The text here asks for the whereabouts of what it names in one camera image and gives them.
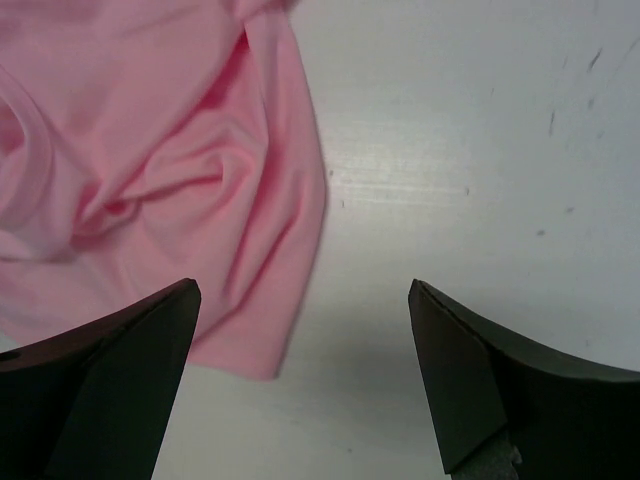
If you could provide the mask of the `pink t shirt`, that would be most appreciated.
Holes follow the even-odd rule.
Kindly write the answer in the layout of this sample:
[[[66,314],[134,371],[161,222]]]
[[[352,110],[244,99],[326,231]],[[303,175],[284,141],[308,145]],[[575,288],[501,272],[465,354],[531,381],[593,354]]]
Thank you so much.
[[[288,1],[1,5],[1,331],[33,343],[182,278],[189,359],[281,369],[326,177]]]

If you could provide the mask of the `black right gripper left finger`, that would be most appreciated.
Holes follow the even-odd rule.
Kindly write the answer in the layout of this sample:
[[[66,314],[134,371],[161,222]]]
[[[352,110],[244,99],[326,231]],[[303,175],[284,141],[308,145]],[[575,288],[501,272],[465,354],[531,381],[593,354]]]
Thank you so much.
[[[2,353],[2,478],[151,478],[200,304],[196,281],[183,279]]]

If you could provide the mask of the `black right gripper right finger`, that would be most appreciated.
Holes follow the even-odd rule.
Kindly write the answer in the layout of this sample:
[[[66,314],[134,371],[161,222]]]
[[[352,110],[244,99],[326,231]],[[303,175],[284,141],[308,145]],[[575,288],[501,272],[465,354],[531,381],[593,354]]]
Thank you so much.
[[[555,350],[414,280],[419,367],[454,479],[635,479],[639,375]]]

